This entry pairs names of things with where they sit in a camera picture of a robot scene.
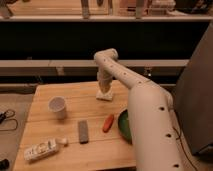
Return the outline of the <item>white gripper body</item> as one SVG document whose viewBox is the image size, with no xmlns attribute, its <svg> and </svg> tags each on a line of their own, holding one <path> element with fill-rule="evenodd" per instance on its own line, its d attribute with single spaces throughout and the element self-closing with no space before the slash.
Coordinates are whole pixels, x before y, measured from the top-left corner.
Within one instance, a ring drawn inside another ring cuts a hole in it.
<svg viewBox="0 0 213 171">
<path fill-rule="evenodd" d="M 98 71 L 97 79 L 101 88 L 109 88 L 111 86 L 113 76 L 106 71 Z"/>
</svg>

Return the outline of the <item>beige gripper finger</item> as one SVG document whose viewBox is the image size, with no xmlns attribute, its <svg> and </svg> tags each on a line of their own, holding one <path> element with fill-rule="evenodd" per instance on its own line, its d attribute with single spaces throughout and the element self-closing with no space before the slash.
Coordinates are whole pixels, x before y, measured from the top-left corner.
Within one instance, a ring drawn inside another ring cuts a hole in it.
<svg viewBox="0 0 213 171">
<path fill-rule="evenodd" d="M 106 93 L 108 93 L 109 92 L 109 90 L 110 90 L 110 87 L 109 86 L 105 86 L 105 87 L 100 87 L 100 91 L 101 91 L 101 93 L 103 93 L 103 94 L 106 94 Z"/>
</svg>

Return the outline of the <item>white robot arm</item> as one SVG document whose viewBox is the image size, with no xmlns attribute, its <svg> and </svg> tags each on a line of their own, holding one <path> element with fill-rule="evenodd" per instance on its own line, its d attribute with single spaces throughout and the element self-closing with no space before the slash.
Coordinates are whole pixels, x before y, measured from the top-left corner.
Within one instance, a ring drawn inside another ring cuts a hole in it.
<svg viewBox="0 0 213 171">
<path fill-rule="evenodd" d="M 184 171 L 170 118 L 171 94 L 117 60 L 114 48 L 94 54 L 99 84 L 96 98 L 113 99 L 113 78 L 128 88 L 127 111 L 137 171 Z"/>
</svg>

